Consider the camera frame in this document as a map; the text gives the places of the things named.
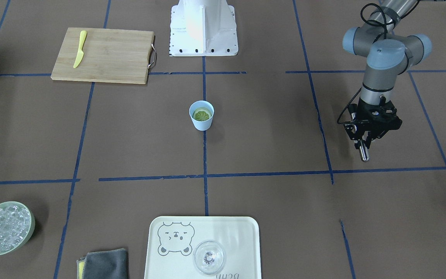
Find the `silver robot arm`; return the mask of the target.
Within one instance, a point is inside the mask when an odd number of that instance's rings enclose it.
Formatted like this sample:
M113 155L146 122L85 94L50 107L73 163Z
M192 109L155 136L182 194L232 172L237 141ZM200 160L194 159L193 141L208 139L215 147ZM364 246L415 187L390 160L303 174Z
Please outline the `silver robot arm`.
M350 121L338 119L337 123L344 126L364 161L368 160L368 150L373 141L402 125L391 100L396 79L432 53L432 42L424 34L406 37L392 34L418 4L417 0L384 0L380 5L372 3L375 10L369 18L360 13L364 24L347 30L343 37L343 49L365 57L366 69L362 86L355 94L358 102L349 101L345 107Z

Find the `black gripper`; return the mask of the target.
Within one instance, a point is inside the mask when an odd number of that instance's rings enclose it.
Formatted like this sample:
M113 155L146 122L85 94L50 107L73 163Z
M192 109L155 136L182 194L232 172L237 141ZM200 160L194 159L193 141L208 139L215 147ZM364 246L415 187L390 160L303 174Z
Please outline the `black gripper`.
M350 122L344 122L343 126L357 150L361 149L365 134L365 147L369 150L377 138L382 138L389 131L400 129L402 125L402 120L396 114L397 109L391 101L386 102L384 97L377 105L359 100L357 104L350 104L347 109L350 115L354 113L355 116Z

